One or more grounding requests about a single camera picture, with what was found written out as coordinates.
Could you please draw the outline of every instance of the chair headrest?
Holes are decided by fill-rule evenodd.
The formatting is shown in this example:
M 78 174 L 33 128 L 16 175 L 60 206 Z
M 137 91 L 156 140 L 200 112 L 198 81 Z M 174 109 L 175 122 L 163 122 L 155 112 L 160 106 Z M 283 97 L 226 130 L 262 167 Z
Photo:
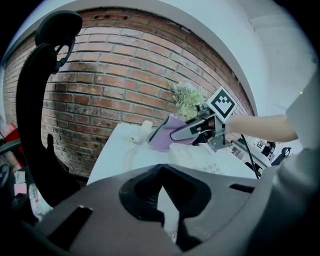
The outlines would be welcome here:
M 82 18 L 74 11 L 56 11 L 46 17 L 35 32 L 35 44 L 50 44 L 53 47 L 69 46 L 80 32 Z

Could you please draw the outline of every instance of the telephone handset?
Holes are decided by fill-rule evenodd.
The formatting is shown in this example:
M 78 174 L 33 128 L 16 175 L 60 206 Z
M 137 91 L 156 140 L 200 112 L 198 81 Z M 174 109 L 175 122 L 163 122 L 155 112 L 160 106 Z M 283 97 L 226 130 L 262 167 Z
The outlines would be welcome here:
M 130 139 L 135 144 L 142 144 L 144 139 L 151 133 L 153 123 L 145 120 L 138 131 L 134 132 Z
M 125 172 L 128 172 L 132 169 L 131 165 L 132 165 L 133 156 L 138 150 L 137 145 L 141 145 L 145 141 L 145 138 L 152 131 L 152 126 L 153 126 L 152 122 L 145 120 L 140 126 L 140 128 L 136 132 L 133 132 L 130 135 L 129 139 L 130 139 L 132 148 L 125 154 L 125 158 L 123 161 Z

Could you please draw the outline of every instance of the human arm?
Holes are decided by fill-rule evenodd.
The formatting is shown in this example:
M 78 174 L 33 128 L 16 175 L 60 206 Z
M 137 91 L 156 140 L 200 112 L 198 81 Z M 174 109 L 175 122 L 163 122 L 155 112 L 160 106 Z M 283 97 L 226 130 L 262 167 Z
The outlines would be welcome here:
M 237 133 L 271 142 L 290 142 L 298 136 L 286 115 L 232 115 L 225 124 L 225 133 Z

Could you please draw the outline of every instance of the chair armrest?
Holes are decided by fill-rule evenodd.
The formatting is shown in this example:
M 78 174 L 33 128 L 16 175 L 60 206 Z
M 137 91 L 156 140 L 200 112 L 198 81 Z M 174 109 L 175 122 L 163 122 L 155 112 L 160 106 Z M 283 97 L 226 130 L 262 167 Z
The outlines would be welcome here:
M 11 151 L 21 145 L 21 140 L 19 138 L 9 141 L 0 146 L 0 156 L 4 153 Z

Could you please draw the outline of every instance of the potted plant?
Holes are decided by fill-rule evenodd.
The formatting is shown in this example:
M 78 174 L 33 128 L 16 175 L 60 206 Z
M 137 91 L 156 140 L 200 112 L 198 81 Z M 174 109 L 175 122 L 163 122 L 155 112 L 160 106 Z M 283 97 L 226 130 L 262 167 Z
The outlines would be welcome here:
M 170 85 L 172 98 L 176 102 L 175 115 L 184 121 L 194 118 L 197 115 L 196 106 L 205 100 L 202 91 L 196 90 L 191 84 L 180 82 Z

